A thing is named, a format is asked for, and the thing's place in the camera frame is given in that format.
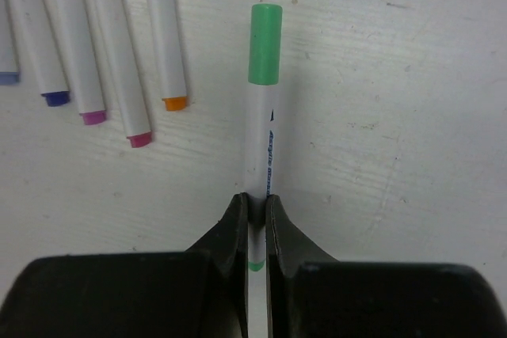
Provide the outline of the magenta marker pen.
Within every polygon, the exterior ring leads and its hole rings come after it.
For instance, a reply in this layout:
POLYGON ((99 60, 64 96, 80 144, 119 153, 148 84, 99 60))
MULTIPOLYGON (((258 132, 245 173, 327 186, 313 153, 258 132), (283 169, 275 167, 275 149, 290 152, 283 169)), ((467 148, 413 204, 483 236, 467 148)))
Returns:
POLYGON ((44 0, 64 74, 78 114, 87 126, 106 121, 101 79, 85 0, 44 0))

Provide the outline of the light green marker pen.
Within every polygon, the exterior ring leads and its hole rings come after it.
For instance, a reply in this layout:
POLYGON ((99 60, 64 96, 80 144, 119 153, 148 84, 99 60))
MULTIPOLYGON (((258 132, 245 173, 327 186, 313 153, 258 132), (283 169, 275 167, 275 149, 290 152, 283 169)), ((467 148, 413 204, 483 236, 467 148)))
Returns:
POLYGON ((244 185, 249 204, 248 268, 253 272, 265 264, 265 204, 274 193, 282 17, 283 9, 276 4, 251 8, 244 185))

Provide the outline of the light blue marker pen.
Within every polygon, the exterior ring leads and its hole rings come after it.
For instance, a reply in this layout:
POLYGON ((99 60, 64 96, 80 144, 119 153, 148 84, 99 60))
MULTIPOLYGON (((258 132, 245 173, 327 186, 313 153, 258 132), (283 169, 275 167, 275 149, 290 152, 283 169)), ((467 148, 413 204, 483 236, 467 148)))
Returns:
POLYGON ((17 53, 7 0, 0 0, 0 72, 1 85, 14 85, 20 81, 17 53))

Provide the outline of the pink marker pen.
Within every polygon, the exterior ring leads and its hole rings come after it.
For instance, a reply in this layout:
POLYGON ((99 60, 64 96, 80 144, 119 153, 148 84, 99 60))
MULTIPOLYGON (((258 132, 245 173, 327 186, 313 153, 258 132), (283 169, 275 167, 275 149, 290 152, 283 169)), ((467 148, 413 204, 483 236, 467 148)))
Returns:
POLYGON ((124 133, 132 148, 153 141, 123 0, 93 0, 124 133))

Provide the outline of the dark orange marker pen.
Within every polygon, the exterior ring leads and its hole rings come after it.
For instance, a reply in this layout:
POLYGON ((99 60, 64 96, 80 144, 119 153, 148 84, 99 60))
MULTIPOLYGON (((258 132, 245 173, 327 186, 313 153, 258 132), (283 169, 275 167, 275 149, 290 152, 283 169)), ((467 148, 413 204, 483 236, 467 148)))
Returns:
POLYGON ((187 105, 187 86, 175 0, 147 0, 151 17, 155 63, 166 111, 187 105))

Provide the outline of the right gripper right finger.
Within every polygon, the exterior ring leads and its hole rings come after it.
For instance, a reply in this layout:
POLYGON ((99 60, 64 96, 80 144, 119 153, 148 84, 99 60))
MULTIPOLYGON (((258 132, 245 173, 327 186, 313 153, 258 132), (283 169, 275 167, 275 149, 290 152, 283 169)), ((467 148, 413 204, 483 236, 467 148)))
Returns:
POLYGON ((271 337, 503 337, 489 283, 449 263, 340 261, 266 204, 271 337))

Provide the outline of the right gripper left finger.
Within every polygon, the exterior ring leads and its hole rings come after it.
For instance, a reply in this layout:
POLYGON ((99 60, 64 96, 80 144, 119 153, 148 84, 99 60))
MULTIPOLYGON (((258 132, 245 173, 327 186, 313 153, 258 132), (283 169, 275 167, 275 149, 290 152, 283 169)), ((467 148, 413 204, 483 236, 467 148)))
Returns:
POLYGON ((52 256, 16 278, 4 337, 245 337, 247 198, 181 252, 52 256))

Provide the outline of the dark purple marker pen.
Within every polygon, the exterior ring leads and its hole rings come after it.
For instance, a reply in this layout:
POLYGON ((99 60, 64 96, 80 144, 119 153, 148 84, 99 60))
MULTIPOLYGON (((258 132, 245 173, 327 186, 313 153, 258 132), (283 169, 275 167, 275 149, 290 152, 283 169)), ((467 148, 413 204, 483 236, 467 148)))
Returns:
POLYGON ((44 0, 9 0, 9 3, 40 95, 49 107, 69 103, 70 90, 44 0))

